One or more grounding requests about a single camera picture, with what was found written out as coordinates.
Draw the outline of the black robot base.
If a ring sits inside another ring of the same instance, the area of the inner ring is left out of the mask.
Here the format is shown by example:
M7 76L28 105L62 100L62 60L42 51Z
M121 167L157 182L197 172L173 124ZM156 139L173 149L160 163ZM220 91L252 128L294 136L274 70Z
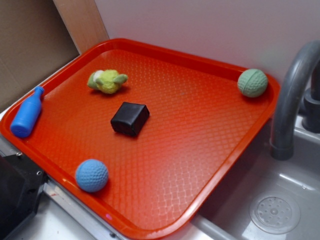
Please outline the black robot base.
M36 216L47 174L22 153L0 158L0 238L7 240Z

